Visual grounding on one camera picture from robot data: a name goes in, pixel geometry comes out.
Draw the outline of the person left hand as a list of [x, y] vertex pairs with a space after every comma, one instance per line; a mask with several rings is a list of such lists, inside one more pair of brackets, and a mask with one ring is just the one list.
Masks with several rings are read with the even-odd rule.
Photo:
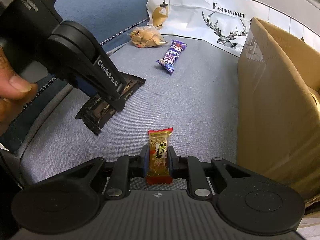
[[3, 49], [0, 55], [0, 134], [2, 135], [37, 93], [38, 85], [29, 83], [12, 69]]

